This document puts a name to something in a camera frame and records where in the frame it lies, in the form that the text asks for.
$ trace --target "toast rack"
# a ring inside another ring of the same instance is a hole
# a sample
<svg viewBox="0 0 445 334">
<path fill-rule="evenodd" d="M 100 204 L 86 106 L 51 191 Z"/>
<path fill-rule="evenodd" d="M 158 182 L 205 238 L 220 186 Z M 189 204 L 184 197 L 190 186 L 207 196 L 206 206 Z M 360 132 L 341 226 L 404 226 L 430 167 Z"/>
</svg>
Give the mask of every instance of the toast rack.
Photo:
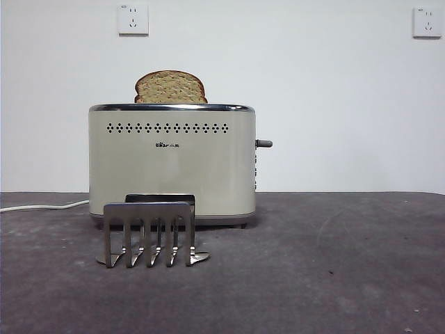
<svg viewBox="0 0 445 334">
<path fill-rule="evenodd" d="M 122 248 L 112 253 L 111 226 L 123 226 Z M 179 225 L 185 225 L 185 263 L 193 266 L 210 258 L 195 251 L 195 198 L 193 195 L 127 195 L 125 203 L 104 205 L 104 254 L 96 260 L 112 268 L 123 257 L 127 268 L 134 267 L 144 253 L 145 265 L 152 267 L 161 253 L 161 233 L 165 226 L 165 265 L 172 267 L 178 254 Z M 139 228 L 139 240 L 132 242 L 131 227 Z M 156 245 L 152 246 L 152 226 Z"/>
</svg>

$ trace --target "slice of bread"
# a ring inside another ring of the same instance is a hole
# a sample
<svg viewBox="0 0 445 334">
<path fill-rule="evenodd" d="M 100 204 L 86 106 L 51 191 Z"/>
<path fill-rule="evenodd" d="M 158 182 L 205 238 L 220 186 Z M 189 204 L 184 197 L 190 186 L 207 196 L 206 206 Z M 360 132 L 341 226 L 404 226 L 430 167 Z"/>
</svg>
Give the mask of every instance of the slice of bread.
<svg viewBox="0 0 445 334">
<path fill-rule="evenodd" d="M 158 71 L 136 82 L 135 103 L 207 103 L 202 82 L 186 72 Z"/>
</svg>

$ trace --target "wall socket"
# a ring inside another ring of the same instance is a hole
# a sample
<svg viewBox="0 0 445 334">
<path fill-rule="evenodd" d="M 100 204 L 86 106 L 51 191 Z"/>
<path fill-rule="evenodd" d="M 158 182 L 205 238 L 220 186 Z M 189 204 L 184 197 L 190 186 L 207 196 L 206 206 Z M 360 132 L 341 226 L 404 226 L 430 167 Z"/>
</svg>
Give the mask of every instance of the wall socket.
<svg viewBox="0 0 445 334">
<path fill-rule="evenodd" d="M 118 6 L 120 35 L 148 35 L 148 5 L 128 3 Z"/>
<path fill-rule="evenodd" d="M 421 7 L 413 10 L 413 37 L 442 36 L 444 11 L 442 8 Z"/>
</svg>

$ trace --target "gray tablecloth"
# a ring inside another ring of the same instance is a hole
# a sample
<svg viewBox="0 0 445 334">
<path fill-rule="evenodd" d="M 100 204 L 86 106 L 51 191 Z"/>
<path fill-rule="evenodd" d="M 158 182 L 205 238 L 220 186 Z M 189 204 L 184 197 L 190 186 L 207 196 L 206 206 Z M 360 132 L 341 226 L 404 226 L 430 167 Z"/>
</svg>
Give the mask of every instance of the gray tablecloth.
<svg viewBox="0 0 445 334">
<path fill-rule="evenodd" d="M 107 269 L 88 206 L 3 213 L 2 333 L 445 333 L 445 196 L 258 193 L 256 223 L 197 248 L 195 267 Z"/>
</svg>

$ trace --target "cream toaster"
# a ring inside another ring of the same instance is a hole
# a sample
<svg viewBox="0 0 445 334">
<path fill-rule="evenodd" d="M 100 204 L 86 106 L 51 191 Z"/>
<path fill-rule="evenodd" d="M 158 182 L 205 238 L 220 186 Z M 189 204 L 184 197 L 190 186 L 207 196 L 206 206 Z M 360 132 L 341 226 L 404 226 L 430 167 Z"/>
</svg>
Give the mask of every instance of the cream toaster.
<svg viewBox="0 0 445 334">
<path fill-rule="evenodd" d="M 189 194 L 197 225 L 254 218 L 255 112 L 230 104 L 100 104 L 89 112 L 90 215 L 130 194 Z"/>
</svg>

